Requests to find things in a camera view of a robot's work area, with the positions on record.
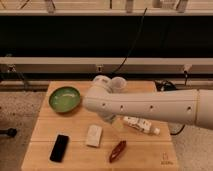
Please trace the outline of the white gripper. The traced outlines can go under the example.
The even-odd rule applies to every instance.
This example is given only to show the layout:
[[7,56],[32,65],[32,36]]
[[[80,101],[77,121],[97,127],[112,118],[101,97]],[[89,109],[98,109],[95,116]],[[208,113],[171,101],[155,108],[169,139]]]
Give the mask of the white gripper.
[[107,114],[107,113],[102,113],[100,115],[103,121],[109,123],[114,129],[116,129],[119,132],[122,132],[124,129],[122,120],[113,114]]

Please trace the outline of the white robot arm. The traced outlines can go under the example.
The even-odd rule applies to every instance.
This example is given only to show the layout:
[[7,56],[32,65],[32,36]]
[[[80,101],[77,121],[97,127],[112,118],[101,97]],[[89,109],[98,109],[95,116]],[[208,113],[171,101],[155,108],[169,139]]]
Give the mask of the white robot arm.
[[213,90],[114,93],[112,80],[98,75],[83,98],[83,106],[108,123],[120,115],[213,130]]

